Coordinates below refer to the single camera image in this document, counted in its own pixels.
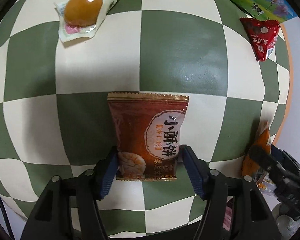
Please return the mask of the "small orange panda packet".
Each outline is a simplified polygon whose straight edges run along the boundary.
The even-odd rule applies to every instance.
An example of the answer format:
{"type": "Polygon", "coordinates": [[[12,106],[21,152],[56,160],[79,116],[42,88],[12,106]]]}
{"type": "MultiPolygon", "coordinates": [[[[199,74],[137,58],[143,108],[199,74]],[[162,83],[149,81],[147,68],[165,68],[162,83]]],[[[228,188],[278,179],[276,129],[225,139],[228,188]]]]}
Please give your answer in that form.
{"type": "Polygon", "coordinates": [[[247,150],[241,169],[241,176],[251,177],[259,189],[265,189],[263,181],[274,162],[270,156],[271,138],[269,121],[261,121],[253,144],[247,150]]]}

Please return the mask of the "brown small cookie packet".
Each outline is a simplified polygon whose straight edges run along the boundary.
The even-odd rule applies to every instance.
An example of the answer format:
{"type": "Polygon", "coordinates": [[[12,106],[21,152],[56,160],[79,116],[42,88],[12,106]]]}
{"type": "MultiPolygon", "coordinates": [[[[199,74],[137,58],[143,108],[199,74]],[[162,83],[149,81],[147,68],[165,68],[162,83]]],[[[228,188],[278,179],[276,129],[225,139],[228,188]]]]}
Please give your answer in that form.
{"type": "Polygon", "coordinates": [[[116,178],[127,181],[174,180],[180,130],[189,97],[111,92],[107,101],[117,137],[119,171],[116,178]]]}

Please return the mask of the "small red triangular packet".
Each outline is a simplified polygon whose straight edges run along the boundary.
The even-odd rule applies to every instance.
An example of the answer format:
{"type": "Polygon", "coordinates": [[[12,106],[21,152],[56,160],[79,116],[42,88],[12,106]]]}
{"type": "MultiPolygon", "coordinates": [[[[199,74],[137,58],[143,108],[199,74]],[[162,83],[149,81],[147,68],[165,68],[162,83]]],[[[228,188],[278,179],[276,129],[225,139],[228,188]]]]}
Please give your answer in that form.
{"type": "Polygon", "coordinates": [[[266,61],[273,52],[278,38],[279,21],[260,21],[255,18],[242,17],[240,22],[247,33],[257,61],[266,61]]]}

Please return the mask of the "green white checkered mat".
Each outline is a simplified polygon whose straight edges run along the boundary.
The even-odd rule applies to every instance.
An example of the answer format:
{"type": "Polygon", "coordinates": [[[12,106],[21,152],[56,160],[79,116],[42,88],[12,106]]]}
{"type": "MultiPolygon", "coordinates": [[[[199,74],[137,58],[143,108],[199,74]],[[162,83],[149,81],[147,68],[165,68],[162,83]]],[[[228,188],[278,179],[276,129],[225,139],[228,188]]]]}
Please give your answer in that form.
{"type": "Polygon", "coordinates": [[[63,43],[55,4],[66,1],[18,0],[0,22],[0,195],[20,217],[52,176],[79,176],[115,145],[112,91],[188,95],[181,143],[226,176],[240,175],[260,120],[277,137],[283,33],[258,62],[229,0],[119,0],[93,38],[63,43]]]}

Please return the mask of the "packaged braised egg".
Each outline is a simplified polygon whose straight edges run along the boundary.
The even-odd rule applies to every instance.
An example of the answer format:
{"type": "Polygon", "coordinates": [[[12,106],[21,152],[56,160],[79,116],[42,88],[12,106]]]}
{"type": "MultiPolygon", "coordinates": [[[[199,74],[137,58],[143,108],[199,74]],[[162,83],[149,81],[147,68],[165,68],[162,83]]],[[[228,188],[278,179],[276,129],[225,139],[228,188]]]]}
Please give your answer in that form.
{"type": "Polygon", "coordinates": [[[119,0],[68,0],[55,3],[59,17],[58,35],[61,42],[92,38],[107,13],[119,0]]]}

